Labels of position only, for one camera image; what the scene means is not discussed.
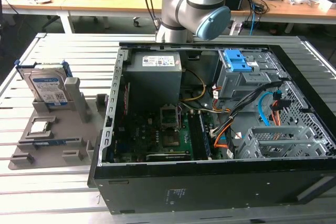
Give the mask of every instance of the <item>floor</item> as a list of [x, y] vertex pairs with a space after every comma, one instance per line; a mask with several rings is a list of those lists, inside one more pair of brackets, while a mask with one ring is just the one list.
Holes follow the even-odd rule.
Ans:
[[[14, 66], [14, 61], [19, 59], [34, 39], [37, 32], [48, 21], [46, 16], [15, 15], [15, 26], [5, 25], [0, 43], [0, 83], [7, 77]], [[104, 29], [102, 18], [95, 23], [92, 17], [73, 17], [73, 24], [77, 33], [106, 33], [106, 34], [154, 34], [153, 23], [147, 18], [138, 20], [140, 27], [134, 27], [132, 18], [109, 18], [109, 29]], [[278, 30], [283, 31], [286, 24], [280, 24]], [[271, 36], [269, 30], [272, 23], [261, 23], [253, 33], [254, 36]], [[305, 36], [317, 50], [327, 59], [336, 48], [336, 36], [332, 35], [336, 26], [319, 26], [296, 24], [290, 34], [280, 32], [286, 36]], [[63, 33], [61, 21], [58, 20], [48, 26], [48, 33]], [[249, 35], [249, 29], [243, 29], [241, 35]], [[336, 54], [331, 59], [336, 65]]]

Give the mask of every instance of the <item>robotic arm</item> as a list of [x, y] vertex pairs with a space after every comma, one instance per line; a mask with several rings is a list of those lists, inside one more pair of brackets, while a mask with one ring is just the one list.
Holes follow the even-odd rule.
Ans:
[[162, 0], [162, 22], [156, 42], [187, 41], [187, 30], [203, 40], [217, 38], [231, 13], [225, 0]]

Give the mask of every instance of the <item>blue cable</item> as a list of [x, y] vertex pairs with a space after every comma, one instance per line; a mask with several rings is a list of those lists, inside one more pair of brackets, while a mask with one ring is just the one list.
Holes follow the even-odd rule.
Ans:
[[252, 35], [253, 26], [254, 26], [254, 18], [255, 18], [255, 14], [256, 14], [254, 4], [252, 4], [252, 8], [253, 8], [253, 16], [252, 16], [252, 25], [251, 25], [251, 30], [250, 30], [250, 36]]
[[263, 120], [263, 122], [265, 123], [266, 126], [269, 126], [269, 122], [267, 120], [267, 118], [265, 117], [263, 111], [262, 111], [262, 102], [263, 102], [263, 99], [265, 96], [267, 96], [268, 94], [273, 94], [272, 92], [266, 92], [265, 94], [263, 94], [260, 99], [259, 99], [259, 102], [258, 102], [258, 111], [259, 111], [259, 114], [261, 116], [261, 119]]

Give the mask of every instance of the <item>power supply label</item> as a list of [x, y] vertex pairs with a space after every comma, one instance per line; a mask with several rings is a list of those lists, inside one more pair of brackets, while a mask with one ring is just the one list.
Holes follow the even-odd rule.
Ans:
[[169, 189], [166, 191], [164, 201], [166, 205], [174, 205], [185, 195], [186, 189]]
[[33, 82], [37, 92], [48, 105], [60, 106], [68, 103], [63, 90], [58, 88], [57, 78], [35, 78]]
[[143, 67], [174, 67], [174, 56], [144, 56], [142, 57]]

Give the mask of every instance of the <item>metal slotted table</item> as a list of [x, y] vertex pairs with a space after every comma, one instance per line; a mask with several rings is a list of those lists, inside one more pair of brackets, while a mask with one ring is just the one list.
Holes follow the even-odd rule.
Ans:
[[[25, 64], [69, 62], [87, 98], [109, 93], [120, 41], [152, 35], [38, 34], [21, 57]], [[336, 114], [336, 70], [298, 37], [222, 36], [221, 43], [280, 45]], [[0, 87], [0, 223], [335, 223], [336, 188], [307, 205], [156, 214], [110, 215], [89, 166], [10, 170], [8, 158], [33, 112], [33, 95], [13, 69]]]

